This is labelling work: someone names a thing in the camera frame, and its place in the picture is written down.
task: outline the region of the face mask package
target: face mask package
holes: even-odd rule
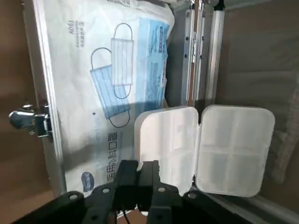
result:
[[[134,123],[161,108],[174,16],[146,1],[43,2],[66,189],[87,196],[134,159]]]

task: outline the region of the black cable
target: black cable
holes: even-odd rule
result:
[[[128,217],[127,217],[127,214],[126,214],[125,210],[122,210],[122,213],[123,213],[123,216],[125,217],[127,223],[130,224],[130,221],[129,221]]]

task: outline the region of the blue face mask image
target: blue face mask image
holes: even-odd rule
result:
[[[95,88],[97,90],[100,102],[103,108],[106,119],[110,120],[111,124],[116,128],[126,126],[130,121],[130,105],[127,99],[125,86],[112,86],[111,72],[112,65],[107,65],[99,68],[93,67],[93,54],[101,49],[111,52],[107,48],[98,48],[91,54],[92,70],[90,71]],[[128,112],[128,120],[121,126],[116,126],[111,118],[121,113]]]

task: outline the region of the face mask illustration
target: face mask illustration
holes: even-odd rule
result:
[[[112,86],[111,73],[112,65],[106,65],[102,67],[94,67],[94,53],[99,50],[106,50],[111,53],[107,48],[97,48],[91,54],[91,66],[90,71],[94,86],[97,90],[100,102],[105,114],[106,119],[110,120],[111,124],[116,128],[126,126],[130,121],[130,105],[127,99],[125,86]],[[115,125],[111,118],[121,113],[128,112],[128,120],[121,126]]]
[[[119,39],[116,37],[116,31],[120,26],[127,26],[131,34],[131,40]],[[116,26],[114,36],[111,39],[112,51],[112,86],[130,86],[133,84],[133,31],[126,23],[120,23]]]

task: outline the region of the metal bracket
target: metal bracket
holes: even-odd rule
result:
[[[29,134],[36,134],[39,138],[52,134],[49,106],[43,105],[41,113],[36,113],[31,104],[24,105],[9,114],[10,123],[17,129],[28,129]]]
[[[195,63],[196,61],[196,46],[197,46],[196,32],[194,32],[193,47],[192,47],[192,63]]]

